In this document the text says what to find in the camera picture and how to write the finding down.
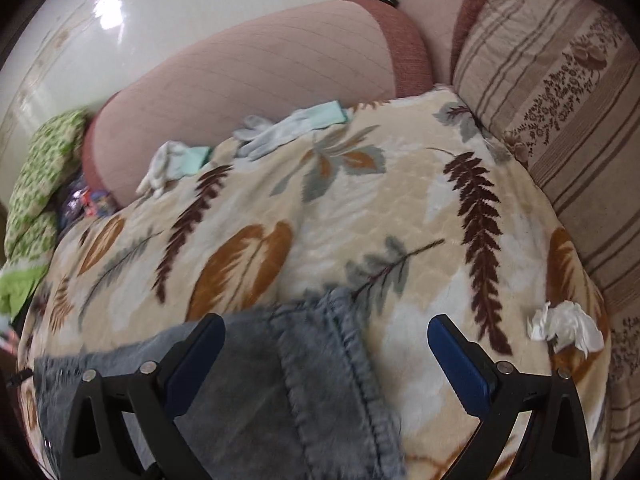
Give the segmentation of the grey denim pants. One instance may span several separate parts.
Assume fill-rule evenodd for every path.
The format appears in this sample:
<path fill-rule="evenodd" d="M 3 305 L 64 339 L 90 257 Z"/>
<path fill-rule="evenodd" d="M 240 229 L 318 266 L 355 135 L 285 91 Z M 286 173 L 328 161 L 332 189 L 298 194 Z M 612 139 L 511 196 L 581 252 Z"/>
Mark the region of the grey denim pants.
<path fill-rule="evenodd" d="M 224 346 L 186 414 L 175 419 L 207 479 L 404 476 L 399 431 L 348 290 L 222 319 Z M 82 375 L 126 375 L 158 362 L 198 322 L 110 352 L 35 362 L 40 430 L 59 475 Z"/>

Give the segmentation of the white glove left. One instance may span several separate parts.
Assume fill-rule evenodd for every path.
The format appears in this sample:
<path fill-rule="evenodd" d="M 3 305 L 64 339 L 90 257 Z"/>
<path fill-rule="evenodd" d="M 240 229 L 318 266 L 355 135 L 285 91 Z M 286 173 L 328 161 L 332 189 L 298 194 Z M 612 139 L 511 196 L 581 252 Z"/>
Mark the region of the white glove left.
<path fill-rule="evenodd" d="M 162 196 L 172 182 L 197 174 L 213 154 L 210 146 L 189 146 L 167 141 L 154 153 L 146 174 L 138 184 L 137 196 Z"/>

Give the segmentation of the colourful small packet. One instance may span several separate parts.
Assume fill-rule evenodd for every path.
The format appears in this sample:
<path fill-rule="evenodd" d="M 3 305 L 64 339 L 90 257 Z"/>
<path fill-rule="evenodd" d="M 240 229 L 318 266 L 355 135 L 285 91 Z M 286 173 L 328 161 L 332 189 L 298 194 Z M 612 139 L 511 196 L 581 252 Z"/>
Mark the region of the colourful small packet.
<path fill-rule="evenodd" d="M 118 206 L 109 192 L 93 191 L 86 188 L 80 196 L 82 209 L 86 217 L 104 218 L 114 214 Z"/>

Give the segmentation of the leaf pattern bed blanket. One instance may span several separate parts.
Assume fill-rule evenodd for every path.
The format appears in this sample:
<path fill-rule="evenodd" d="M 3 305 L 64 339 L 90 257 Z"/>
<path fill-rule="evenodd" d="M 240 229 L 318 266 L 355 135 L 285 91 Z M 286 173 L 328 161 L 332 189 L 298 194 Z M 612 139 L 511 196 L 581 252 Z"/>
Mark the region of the leaf pattern bed blanket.
<path fill-rule="evenodd" d="M 547 196 L 448 89 L 361 105 L 250 162 L 235 141 L 160 198 L 78 222 L 30 311 L 18 360 L 112 350 L 193 321 L 349 289 L 413 479 L 437 479 L 473 421 L 428 352 L 445 313 L 523 372 L 573 375 L 594 478 L 606 473 L 611 351 L 554 352 L 536 311 L 604 301 Z"/>

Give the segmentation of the crumpled white tissue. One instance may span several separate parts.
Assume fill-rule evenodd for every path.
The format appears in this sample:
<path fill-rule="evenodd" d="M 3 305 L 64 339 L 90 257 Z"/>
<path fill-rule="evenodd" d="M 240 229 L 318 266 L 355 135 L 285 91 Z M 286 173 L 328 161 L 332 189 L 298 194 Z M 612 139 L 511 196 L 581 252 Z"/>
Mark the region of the crumpled white tissue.
<path fill-rule="evenodd" d="M 551 342 L 554 353 L 574 347 L 588 358 L 604 349 L 597 323 L 574 301 L 565 300 L 555 307 L 547 301 L 527 320 L 526 330 L 531 340 Z"/>

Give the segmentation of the striped floral cushion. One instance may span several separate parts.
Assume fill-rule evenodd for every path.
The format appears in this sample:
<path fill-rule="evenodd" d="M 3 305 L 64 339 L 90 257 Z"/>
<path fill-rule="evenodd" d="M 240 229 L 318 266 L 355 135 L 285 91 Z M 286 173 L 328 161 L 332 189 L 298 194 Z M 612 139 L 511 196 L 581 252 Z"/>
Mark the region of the striped floral cushion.
<path fill-rule="evenodd" d="M 463 0 L 451 80 L 547 195 L 565 233 L 551 290 L 577 254 L 604 300 L 608 407 L 594 474 L 630 471 L 639 445 L 639 51 L 596 0 Z"/>

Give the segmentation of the green patterned quilt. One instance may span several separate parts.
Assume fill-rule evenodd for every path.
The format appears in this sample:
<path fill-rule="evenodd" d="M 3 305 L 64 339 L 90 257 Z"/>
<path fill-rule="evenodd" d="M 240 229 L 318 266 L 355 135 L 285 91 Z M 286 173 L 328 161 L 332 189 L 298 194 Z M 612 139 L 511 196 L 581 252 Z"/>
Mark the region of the green patterned quilt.
<path fill-rule="evenodd" d="M 10 203 L 1 269 L 1 314 L 15 318 L 47 270 L 58 239 L 50 204 L 79 169 L 88 110 L 69 110 L 47 120 L 32 136 Z"/>

